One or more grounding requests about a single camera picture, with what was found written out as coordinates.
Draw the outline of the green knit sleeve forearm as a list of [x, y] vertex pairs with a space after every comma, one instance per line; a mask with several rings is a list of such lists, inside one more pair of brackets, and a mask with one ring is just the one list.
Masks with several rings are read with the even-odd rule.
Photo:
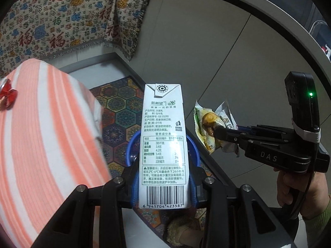
[[317, 217], [303, 220], [308, 247], [330, 247], [330, 203]]

